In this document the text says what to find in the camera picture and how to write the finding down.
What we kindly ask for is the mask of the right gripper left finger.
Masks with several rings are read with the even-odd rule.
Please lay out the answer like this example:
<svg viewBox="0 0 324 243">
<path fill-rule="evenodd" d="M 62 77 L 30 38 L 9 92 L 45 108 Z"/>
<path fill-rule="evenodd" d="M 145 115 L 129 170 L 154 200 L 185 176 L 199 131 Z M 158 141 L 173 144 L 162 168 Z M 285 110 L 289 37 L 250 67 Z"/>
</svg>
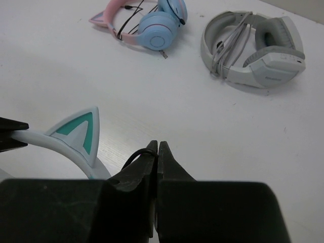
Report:
<svg viewBox="0 0 324 243">
<path fill-rule="evenodd" d="M 153 236 L 158 144 L 110 179 L 7 179 L 1 242 L 148 242 Z"/>
</svg>

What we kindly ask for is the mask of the teal cat-ear headphones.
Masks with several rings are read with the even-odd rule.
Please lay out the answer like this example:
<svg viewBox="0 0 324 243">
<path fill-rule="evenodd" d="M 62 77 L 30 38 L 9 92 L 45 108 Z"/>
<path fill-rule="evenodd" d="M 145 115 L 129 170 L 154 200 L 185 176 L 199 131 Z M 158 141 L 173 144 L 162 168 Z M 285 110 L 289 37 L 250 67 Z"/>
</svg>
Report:
<svg viewBox="0 0 324 243">
<path fill-rule="evenodd" d="M 13 139 L 55 151 L 71 160 L 89 179 L 109 179 L 110 172 L 98 158 L 100 117 L 93 106 L 76 112 L 46 132 L 18 130 L 1 132 Z"/>
</svg>

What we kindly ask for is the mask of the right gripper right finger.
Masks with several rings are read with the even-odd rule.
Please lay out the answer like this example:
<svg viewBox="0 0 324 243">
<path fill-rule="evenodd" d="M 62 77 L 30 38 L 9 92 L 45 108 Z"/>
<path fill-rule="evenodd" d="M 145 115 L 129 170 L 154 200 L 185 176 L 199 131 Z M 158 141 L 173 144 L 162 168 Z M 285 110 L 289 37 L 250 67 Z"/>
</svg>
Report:
<svg viewBox="0 0 324 243">
<path fill-rule="evenodd" d="M 290 242 L 279 203 L 261 182 L 197 181 L 167 142 L 157 162 L 160 242 Z"/>
</svg>

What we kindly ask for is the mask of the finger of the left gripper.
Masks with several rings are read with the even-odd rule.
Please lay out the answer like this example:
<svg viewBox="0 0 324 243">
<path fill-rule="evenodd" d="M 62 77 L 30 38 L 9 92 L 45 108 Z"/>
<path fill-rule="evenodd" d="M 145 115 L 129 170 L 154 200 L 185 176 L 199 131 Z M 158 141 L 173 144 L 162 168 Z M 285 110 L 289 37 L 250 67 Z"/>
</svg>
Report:
<svg viewBox="0 0 324 243">
<path fill-rule="evenodd" d="M 28 130 L 29 124 L 4 117 L 0 117 L 0 131 L 12 132 L 18 130 Z"/>
<path fill-rule="evenodd" d="M 28 144 L 13 139 L 9 134 L 1 134 L 0 138 L 0 152 L 6 152 L 10 150 L 26 147 Z"/>
</svg>

